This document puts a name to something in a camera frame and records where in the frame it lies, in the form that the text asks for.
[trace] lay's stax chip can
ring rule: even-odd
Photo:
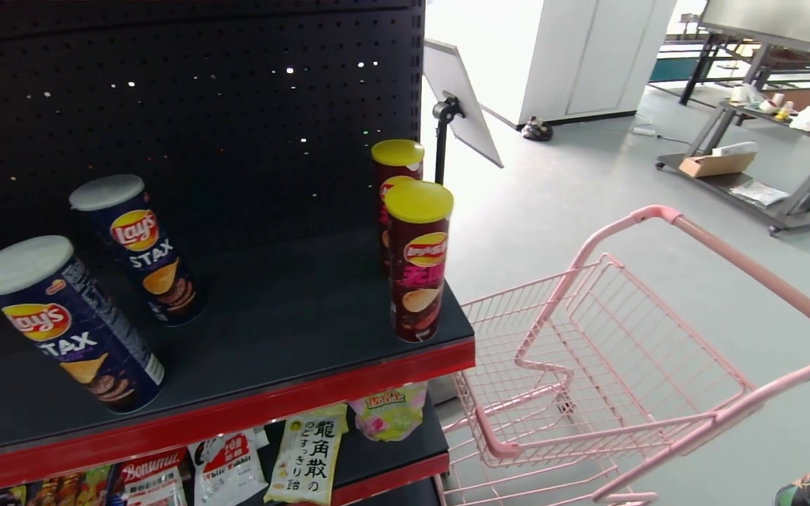
[[[155,319],[174,326],[198,316],[203,307],[198,285],[152,210],[142,179],[129,174],[96,179],[74,190],[70,204],[93,221]]]
[[[398,183],[386,192],[392,327],[405,342],[437,333],[453,207],[452,193],[429,181]]]
[[[390,138],[371,148],[374,183],[380,215],[377,219],[377,245],[380,250],[380,268],[390,272],[390,216],[386,211],[386,192],[403,181],[424,177],[424,147],[409,138]]]
[[[160,393],[164,368],[74,256],[68,238],[41,236],[0,251],[0,308],[117,413],[138,410]]]

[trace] yellow plastic lid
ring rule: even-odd
[[[403,181],[386,192],[386,210],[407,223],[433,223],[452,214],[456,198],[446,187],[429,181]]]
[[[390,167],[405,167],[424,160],[424,147],[410,138],[391,138],[374,144],[371,156],[377,163],[388,164]]]

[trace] white wall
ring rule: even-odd
[[[631,112],[676,0],[546,0],[521,117]]]
[[[480,102],[519,124],[544,0],[434,0],[425,37],[458,46]]]

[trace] cardboard box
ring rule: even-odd
[[[679,169],[691,177],[720,176],[743,172],[752,160],[755,160],[755,153],[722,157],[688,157],[681,163]]]

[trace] white plastic lid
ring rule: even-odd
[[[64,236],[34,237],[0,251],[0,295],[13,294],[48,278],[74,255]]]
[[[132,199],[143,187],[141,177],[119,174],[90,181],[74,190],[67,199],[70,206],[79,211],[99,211]]]

